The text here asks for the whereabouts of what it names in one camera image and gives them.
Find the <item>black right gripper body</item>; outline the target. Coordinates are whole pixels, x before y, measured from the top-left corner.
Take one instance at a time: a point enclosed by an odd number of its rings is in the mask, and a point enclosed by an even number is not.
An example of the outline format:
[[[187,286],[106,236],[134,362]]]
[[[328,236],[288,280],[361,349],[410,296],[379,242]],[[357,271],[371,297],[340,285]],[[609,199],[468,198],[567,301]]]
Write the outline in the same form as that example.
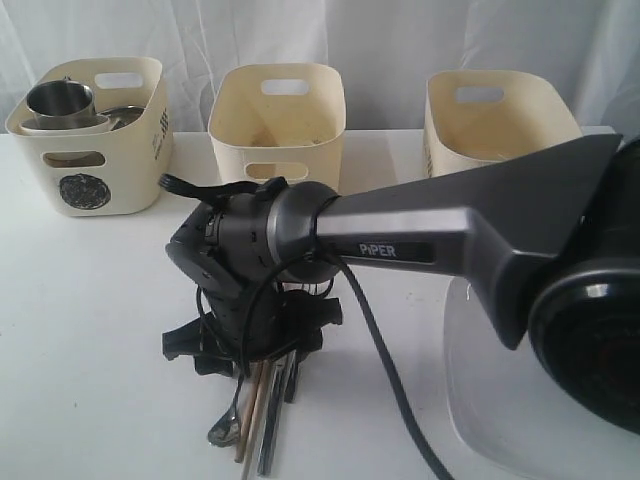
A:
[[[256,283],[240,290],[236,297],[217,291],[217,284],[208,277],[199,277],[197,285],[211,309],[201,321],[220,340],[234,361],[275,359],[298,350],[296,310],[305,299],[330,298],[314,295],[305,289],[282,290],[270,285],[252,304],[258,287]]]

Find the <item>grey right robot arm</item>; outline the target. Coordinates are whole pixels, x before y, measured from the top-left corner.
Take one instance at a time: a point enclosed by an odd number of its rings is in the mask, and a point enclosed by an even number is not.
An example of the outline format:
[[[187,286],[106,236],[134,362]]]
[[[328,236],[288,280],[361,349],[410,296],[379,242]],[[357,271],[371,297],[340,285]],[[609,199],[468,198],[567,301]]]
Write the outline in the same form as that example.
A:
[[[201,374],[312,352],[333,300],[289,293],[341,264],[466,279],[499,341],[523,339],[573,399],[639,429],[639,144],[582,136],[523,157],[342,196],[281,177],[167,192],[197,201],[167,244],[210,312],[164,336]]]

